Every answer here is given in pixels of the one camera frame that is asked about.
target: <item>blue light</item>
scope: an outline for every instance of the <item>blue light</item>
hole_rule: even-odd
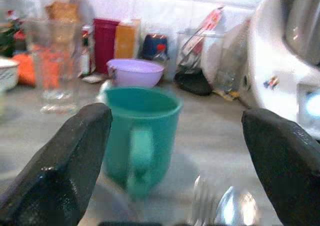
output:
[[[312,93],[306,103],[307,112],[314,116],[320,117],[320,94]]]

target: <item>mug handle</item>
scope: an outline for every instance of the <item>mug handle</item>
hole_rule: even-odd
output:
[[[127,179],[127,192],[132,199],[143,199],[149,192],[151,165],[154,156],[150,128],[134,128],[130,132],[130,172]]]

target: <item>teal mug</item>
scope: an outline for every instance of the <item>teal mug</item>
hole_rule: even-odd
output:
[[[135,200],[165,176],[183,103],[160,89],[115,87],[100,92],[113,121],[103,173]]]

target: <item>kitchen counter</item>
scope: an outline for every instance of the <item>kitchen counter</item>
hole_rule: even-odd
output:
[[[79,104],[94,103],[99,84],[80,84]],[[217,198],[229,186],[247,189],[261,210],[262,225],[281,225],[251,162],[242,133],[246,108],[238,101],[196,96],[164,84],[184,100],[170,168],[148,199],[140,205],[145,221],[172,225],[190,212],[197,176],[208,178]],[[41,114],[37,91],[17,86],[7,92],[6,113],[0,121],[0,175],[14,177],[71,116]]]

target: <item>fork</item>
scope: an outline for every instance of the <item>fork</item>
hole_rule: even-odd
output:
[[[208,182],[200,175],[194,182],[191,216],[187,223],[191,226],[213,224],[214,197],[209,190]]]

